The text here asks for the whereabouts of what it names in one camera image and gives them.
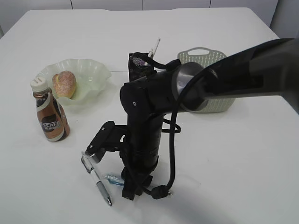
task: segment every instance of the bun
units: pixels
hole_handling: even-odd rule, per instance
[[[58,97],[71,98],[76,90],[76,78],[71,71],[62,71],[52,78],[53,87]]]

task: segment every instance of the white table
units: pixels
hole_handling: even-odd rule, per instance
[[[142,33],[145,27],[151,33]],[[128,53],[148,51],[157,37],[162,63],[197,46],[231,55],[276,38],[246,8],[26,13],[0,40],[0,223],[297,222],[299,116],[280,97],[238,99],[225,113],[179,114],[174,195],[132,202],[106,184],[114,204],[105,204],[80,151],[106,121],[126,123],[119,89],[128,80]],[[71,134],[51,143],[37,122],[29,82],[66,58],[92,58],[113,72],[95,104],[64,107]],[[159,155],[157,184],[169,178],[167,134]],[[123,165],[117,153],[106,153],[98,167],[119,173]]]

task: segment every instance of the glass bowl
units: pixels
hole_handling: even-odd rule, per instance
[[[77,87],[71,98],[58,98],[53,88],[52,77],[65,70],[74,73]],[[111,73],[102,63],[92,59],[65,59],[48,65],[38,73],[38,76],[46,78],[54,97],[61,105],[81,105],[104,90]]]

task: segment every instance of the nescafe label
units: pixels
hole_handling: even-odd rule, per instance
[[[41,121],[41,126],[44,132],[52,132],[56,128],[61,127],[59,119],[56,117],[56,114],[53,114],[48,117],[44,117]]]

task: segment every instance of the white wall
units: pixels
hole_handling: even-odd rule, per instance
[[[142,0],[72,0],[74,9],[142,10]]]
[[[278,0],[212,0],[211,7],[248,7],[269,26]]]
[[[0,25],[6,33],[32,9],[71,9],[70,0],[0,0]]]
[[[299,0],[279,0],[270,28],[280,37],[299,37]]]
[[[210,0],[143,0],[143,10],[170,10],[175,8],[209,8]]]

